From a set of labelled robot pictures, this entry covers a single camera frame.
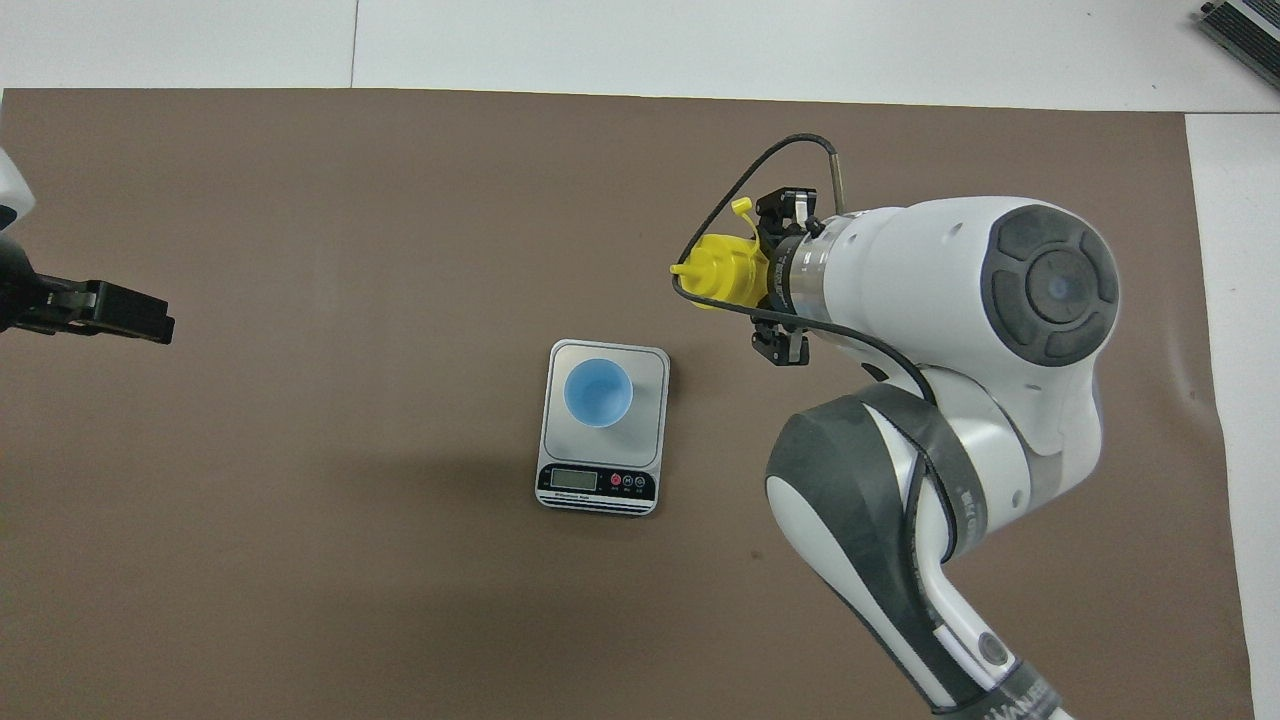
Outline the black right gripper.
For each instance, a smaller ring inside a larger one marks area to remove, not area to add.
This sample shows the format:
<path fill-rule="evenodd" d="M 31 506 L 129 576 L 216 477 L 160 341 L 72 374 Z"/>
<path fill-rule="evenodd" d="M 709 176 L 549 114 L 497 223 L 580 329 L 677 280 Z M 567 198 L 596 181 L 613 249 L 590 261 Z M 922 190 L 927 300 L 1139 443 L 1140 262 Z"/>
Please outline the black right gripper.
<path fill-rule="evenodd" d="M 797 315 L 790 288 L 791 269 L 805 234 L 823 232 L 823 222 L 817 215 L 818 196 L 814 188 L 778 188 L 756 200 L 756 227 L 762 236 L 768 234 L 774 241 L 765 243 L 767 301 L 773 311 Z M 774 366 L 809 364 L 805 328 L 763 318 L 753 318 L 751 323 L 753 348 Z"/>

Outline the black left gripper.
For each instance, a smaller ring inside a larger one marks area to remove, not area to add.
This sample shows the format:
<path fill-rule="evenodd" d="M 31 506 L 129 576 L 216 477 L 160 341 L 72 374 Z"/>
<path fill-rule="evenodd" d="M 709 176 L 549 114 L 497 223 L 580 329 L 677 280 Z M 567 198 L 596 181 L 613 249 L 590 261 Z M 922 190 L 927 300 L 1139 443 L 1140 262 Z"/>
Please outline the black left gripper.
<path fill-rule="evenodd" d="M 88 309 L 88 327 L 81 311 Z M 1 237 L 1 331 L 92 334 L 95 331 L 169 345 L 169 302 L 110 282 L 68 281 L 35 272 L 26 251 Z"/>

